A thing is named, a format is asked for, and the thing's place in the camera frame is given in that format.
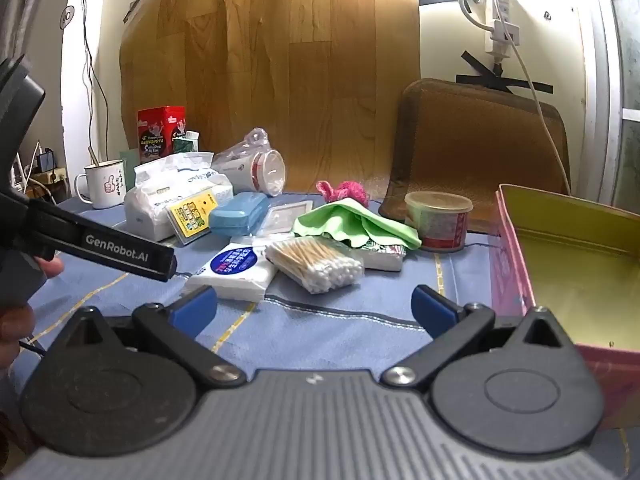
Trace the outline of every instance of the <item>finger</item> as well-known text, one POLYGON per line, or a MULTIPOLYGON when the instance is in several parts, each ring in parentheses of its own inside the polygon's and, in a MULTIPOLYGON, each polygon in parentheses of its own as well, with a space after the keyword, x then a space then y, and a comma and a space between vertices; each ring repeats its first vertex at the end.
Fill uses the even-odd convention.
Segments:
POLYGON ((20 353, 17 341, 0 341, 0 368, 8 368, 20 353))
POLYGON ((64 262, 57 256, 50 262, 43 260, 42 258, 36 258, 36 261, 43 272, 47 275, 47 278, 54 278, 59 275, 60 272, 65 270, 64 262))
POLYGON ((18 341, 33 333, 36 317, 30 306, 7 310, 0 317, 0 337, 4 342, 18 341))

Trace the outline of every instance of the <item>pink box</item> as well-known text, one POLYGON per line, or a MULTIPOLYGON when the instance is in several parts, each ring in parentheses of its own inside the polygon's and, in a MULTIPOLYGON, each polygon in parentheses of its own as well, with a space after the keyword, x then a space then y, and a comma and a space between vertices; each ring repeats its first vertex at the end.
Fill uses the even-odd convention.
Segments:
POLYGON ((640 426, 640 216, 503 184, 492 234, 494 310, 520 316, 548 306, 603 389, 602 428, 640 426))

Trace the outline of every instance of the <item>mug handle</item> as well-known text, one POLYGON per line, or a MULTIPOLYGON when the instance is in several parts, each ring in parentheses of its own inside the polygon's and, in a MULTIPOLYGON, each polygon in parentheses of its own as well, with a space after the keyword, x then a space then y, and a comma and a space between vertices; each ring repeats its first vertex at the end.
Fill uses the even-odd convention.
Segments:
POLYGON ((79 179, 81 176, 84 176, 84 178, 86 178, 86 173, 80 173, 79 175, 76 175, 76 177, 75 177, 75 179, 74 179, 74 190, 76 191, 76 195, 77 195, 77 196, 78 196, 78 198, 79 198, 80 200, 82 200, 82 202, 84 202, 85 204, 91 204, 91 205, 93 205, 94 203, 93 203, 93 202, 91 202, 91 200, 87 200, 87 199, 85 199, 85 198, 80 194, 80 192, 78 191, 78 179, 79 179))

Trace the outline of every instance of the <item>pink crochet toy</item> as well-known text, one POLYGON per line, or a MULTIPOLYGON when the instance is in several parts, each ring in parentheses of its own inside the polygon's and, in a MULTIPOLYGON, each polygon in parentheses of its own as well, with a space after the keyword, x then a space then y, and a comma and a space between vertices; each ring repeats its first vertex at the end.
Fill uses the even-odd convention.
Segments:
POLYGON ((327 202, 336 202, 343 198, 353 198, 355 201, 360 202, 364 207, 369 207, 369 195, 364 191, 361 184, 354 182, 353 180, 347 180, 340 184, 336 189, 331 187, 326 180, 320 180, 316 184, 318 191, 324 196, 327 202))

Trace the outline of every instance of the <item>blue plastic case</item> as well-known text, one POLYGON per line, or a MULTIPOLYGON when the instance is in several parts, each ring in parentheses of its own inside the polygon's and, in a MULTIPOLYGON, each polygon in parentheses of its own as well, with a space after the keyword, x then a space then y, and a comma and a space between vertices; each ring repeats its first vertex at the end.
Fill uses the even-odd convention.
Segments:
POLYGON ((238 193, 227 204, 209 213, 209 229, 216 235, 245 236, 264 219, 269 199, 263 193, 238 193))

